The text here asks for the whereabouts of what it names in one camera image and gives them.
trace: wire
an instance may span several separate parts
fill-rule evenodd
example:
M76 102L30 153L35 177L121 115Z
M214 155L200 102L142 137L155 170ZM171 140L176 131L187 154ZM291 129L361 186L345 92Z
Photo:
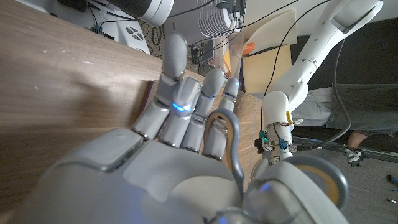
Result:
M335 72L333 73L333 91L335 92L335 96L337 98L337 101L339 102L339 105L341 106L341 109L343 109L343 111L344 111L344 117L345 117L345 119L347 121L347 124L339 133L337 133L334 136L328 138L327 140L324 140L321 143L318 143L318 144L315 144L315 145L312 145L312 146L297 146L297 150L298 151L311 150L311 149L316 149L318 147L322 147L325 144L328 144L329 142L335 141L336 139L340 138L351 127L351 119L349 118L349 114L347 112L347 109L344 107L344 104L343 104L343 102L342 102L342 100L340 98L340 95L338 94L337 84L336 84L336 74L337 74L338 59L340 58L340 53L341 53L341 50L343 48L344 41L345 41L345 39L343 39L341 41L340 49L339 49L338 54L337 54L337 59L336 59L336 64L335 64Z
M187 13L187 12L195 11L195 10L197 10L197 9L200 9L201 7L207 6L208 4L212 3L213 1L214 1L214 0L210 0L210 1L206 2L206 3L204 3L204 4L201 5L201 6L198 6L198 7L196 7L196 8L193 8L193 9L190 9L190 10L187 10L187 11L179 12L179 13L177 13L177 14L174 14L174 15L172 15L172 16L169 16L169 18L175 17L175 16L179 16L179 15L185 14L185 13Z
M228 44L229 42L231 42L231 40L233 40L236 36L233 37L231 40L227 41L227 43L221 45L220 47L217 47L217 46L219 46L220 44L222 44L222 43L224 42L224 40L226 40L226 39L227 39L228 37L230 37L232 34L233 34L233 31L232 31L232 33L230 33L230 35L226 36L219 44L217 44L216 46L214 46L211 50L208 50L208 51L206 51L205 53L202 53L199 57L204 56L205 54L207 54L208 52L211 52L212 50L217 50L217 49L219 49L219 48L224 47L224 45L226 45L226 44Z
M112 12L109 12L109 11L106 11L106 13L109 14L109 15L111 15L111 16L118 17L118 18L120 18L120 19L128 19L128 20L130 20L130 21L138 21L138 19L135 19L135 18L128 18L128 17L125 17L125 16L120 16L120 15L117 15L117 14L112 13Z
M103 25L104 23L107 23L107 22L125 22L125 21L136 21L136 19L126 19L126 20L117 20L117 21L104 21L104 22L102 22L102 23L99 25L99 27L102 27L102 25Z
M278 8L278 9L276 9L276 10L270 12L270 13L268 13L267 15L261 17L260 19L254 21L254 22L252 22L252 23L249 23L248 25L245 25L245 26L242 26L242 27L236 27L236 28L234 28L234 29L232 29L232 30L242 29L242 28L248 27L248 26L250 26L250 25L253 25L253 24L259 22L260 20L262 20L263 18L265 18L265 17L267 17L267 16L273 14L274 12L277 12L277 11L283 9L283 8L286 8L287 6L289 6L289 5L291 5L291 4L295 3L295 2L298 2L298 1L299 1L299 0L294 0L294 1L292 1L291 3L286 4L286 5L282 6L282 7ZM209 38L206 38L206 39L203 39L203 40L199 40L198 42L195 42L195 43L193 43L193 44L191 44L191 45L195 45L195 44L197 44L197 43L199 43L199 42L202 42L202 41L205 41L205 40L213 39L213 38L215 38L215 37L217 37L217 36L219 36L219 35L221 35L221 34L226 34L226 33L230 32L230 31L232 31L232 30L227 30L227 31L221 32L221 33L219 33L219 34L216 34L216 35L214 35L214 36L211 36L211 37L209 37Z
M275 122L272 125L274 125L274 130L275 130L276 136L278 136L278 139L280 139L280 136L278 135L278 132L276 131Z
M97 23L97 19L95 18L95 16L94 16L94 12L93 12L93 10L91 9L91 7L88 7L89 9L90 9L90 11L91 11L91 13L92 13L92 15L93 15L93 17L94 17L94 20L95 20L95 24L96 25L98 25L98 23Z
M155 37L155 31L156 31L157 42L155 42L155 38L154 38ZM161 52L161 49L160 49L160 43L162 41L162 34L163 33L164 33L164 31L163 31L162 27L159 27L159 31L157 30L156 27L152 28L152 35L151 35L152 43L153 43L154 46L158 46L158 48L159 48L159 55L155 56L155 57L159 57L159 58L162 58L162 52Z
M269 83L268 83L268 85L267 85L267 88L266 88L266 91L264 92L264 96L263 96L263 97L266 96L267 91L268 91L268 88L269 88L269 85L271 84L272 78L274 77L275 68L276 68L276 62L277 62L277 59L278 59L279 51L280 51L280 48L282 47L282 45L283 45L283 43L284 43L284 41L285 41L285 39L286 39L286 37L287 37L287 34L289 34L289 32L293 29L294 25L296 25L296 23L297 23L302 17L304 17L307 13L309 13L310 11L312 11L313 9L315 9L316 7L321 6L322 4L324 4L324 3L328 2L328 1L330 1L330 0L323 1L323 2L321 2L321 3L319 3L319 4L317 4L316 6L313 6L311 9L309 9L309 10L308 10L307 12L305 12L304 14L302 14L302 15L293 23L293 25L289 28L289 30L286 32L284 38L282 39L282 42L281 42L280 45L279 45L278 52L276 53L276 58L275 58L275 63L274 63L274 69L273 69L273 71L272 71L271 79L269 80ZM260 130L262 130L262 105L261 105L261 112L260 112Z

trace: robotic hand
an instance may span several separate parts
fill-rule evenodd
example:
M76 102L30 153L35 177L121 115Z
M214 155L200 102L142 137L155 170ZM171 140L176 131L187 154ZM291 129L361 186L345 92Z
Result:
M361 167L360 162L364 159L364 152L362 150L349 147L343 155L347 157L347 161L351 167Z
M203 223L239 207L239 82L227 82L209 115L224 75L212 70L203 84L182 77L186 56L185 39L169 35L155 98L132 131L114 129L61 158L10 223Z

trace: white equipment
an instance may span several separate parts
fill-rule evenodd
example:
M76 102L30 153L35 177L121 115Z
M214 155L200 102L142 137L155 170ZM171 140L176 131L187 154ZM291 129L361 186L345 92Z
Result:
M339 211L348 199L345 177L323 159L292 157L290 127L282 124L289 124L289 111L302 102L330 49L381 6L330 1L295 65L263 99L273 165L265 158L256 164L245 193L232 112L239 83L227 82L219 108L209 114L223 74L212 71L203 85L182 77L187 45L173 33L155 97L132 131L112 130L66 155L9 223L348 223ZM225 152L228 167L220 162ZM327 194L303 170L320 174Z
M283 74L262 100L264 124L272 148L271 163L292 156L291 127L279 123L290 121L290 112L302 104L308 93L308 81L330 50L341 40L368 23L380 10L380 0L330 1L320 16L313 34L305 44L292 68Z
M110 2L126 13L154 27L159 27L169 16L174 0L111 0Z
M40 10L47 14L56 15L58 18L65 21L71 22L80 27L87 29L95 26L95 20L91 11L87 8L85 12L77 11L68 6L59 3L57 0L46 1L46 0L16 0L27 6L33 7L34 9ZM100 1L101 4L108 6L102 6L95 1L87 0L88 4L94 5L98 9L92 8L93 14L96 17L98 25L106 21L119 21L119 22L107 22L103 24L102 31L104 35L114 37L114 40L121 44L127 45L131 48L143 51L150 54L147 43L145 41L144 34L142 33L141 27L138 21L123 21L125 19L113 16L107 12L115 15L133 19L129 14L121 11L120 9L109 5L107 1Z
M239 32L246 12L245 0L214 0L208 5L179 14L206 4L209 0L176 0L170 17L164 23L165 34L181 33L191 45L208 37L217 38L231 32Z

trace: wooden surface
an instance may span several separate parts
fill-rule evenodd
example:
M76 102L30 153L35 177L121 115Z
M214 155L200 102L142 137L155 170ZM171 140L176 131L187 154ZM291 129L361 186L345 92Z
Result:
M130 127L146 101L149 80L159 79L161 61L13 0L2 2L0 21L0 212L5 212L71 148ZM238 95L239 157L246 177L259 159L252 139L260 105L259 99Z

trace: robotic arm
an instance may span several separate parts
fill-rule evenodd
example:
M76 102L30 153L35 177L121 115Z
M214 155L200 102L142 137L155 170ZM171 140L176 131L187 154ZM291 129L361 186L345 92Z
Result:
M380 0L332 0L328 3L297 61L262 100L264 123L272 147L271 164L292 156L291 152L296 150L290 133L289 125L293 125L290 112L305 100L312 75L330 50L368 23L382 5Z

